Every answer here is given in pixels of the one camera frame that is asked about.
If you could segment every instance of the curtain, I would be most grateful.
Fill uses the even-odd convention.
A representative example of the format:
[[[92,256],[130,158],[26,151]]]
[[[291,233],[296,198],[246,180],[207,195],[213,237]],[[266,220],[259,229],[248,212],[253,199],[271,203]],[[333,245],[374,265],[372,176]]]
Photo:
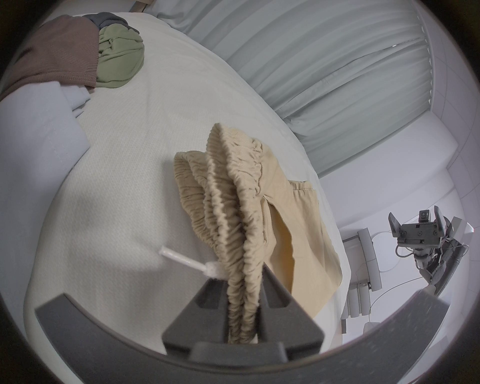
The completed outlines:
[[[430,108],[409,0],[171,0],[147,9],[224,59],[323,176]]]

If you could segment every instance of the green garment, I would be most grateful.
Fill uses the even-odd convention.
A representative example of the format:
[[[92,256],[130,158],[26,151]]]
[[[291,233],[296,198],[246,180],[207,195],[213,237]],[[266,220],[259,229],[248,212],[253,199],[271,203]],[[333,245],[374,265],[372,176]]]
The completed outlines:
[[[96,86],[118,88],[127,84],[144,64],[145,46],[138,33],[122,24],[102,28],[98,40]]]

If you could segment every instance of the pile of clothes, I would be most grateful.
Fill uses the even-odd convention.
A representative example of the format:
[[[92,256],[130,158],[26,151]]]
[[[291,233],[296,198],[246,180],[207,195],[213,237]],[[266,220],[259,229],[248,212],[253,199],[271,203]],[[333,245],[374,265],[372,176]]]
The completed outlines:
[[[127,84],[143,63],[143,40],[125,19],[109,12],[62,15],[33,33],[0,100],[31,83],[117,88]]]

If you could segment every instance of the white mattress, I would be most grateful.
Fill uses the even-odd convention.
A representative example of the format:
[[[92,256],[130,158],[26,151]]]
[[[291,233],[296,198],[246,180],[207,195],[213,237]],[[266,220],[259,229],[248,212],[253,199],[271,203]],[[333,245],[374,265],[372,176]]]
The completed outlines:
[[[305,151],[271,108],[223,60],[151,15],[120,13],[140,31],[145,62],[117,89],[99,88],[78,118],[90,149],[67,177],[45,219],[24,307],[28,339],[65,382],[34,309],[67,292],[93,316],[147,348],[205,278],[167,261],[166,245],[197,260],[216,257],[198,240],[173,177],[177,151],[205,150],[216,122],[270,146],[291,180],[309,180],[340,257],[343,282],[315,318],[328,349],[347,296],[350,268],[330,207]]]

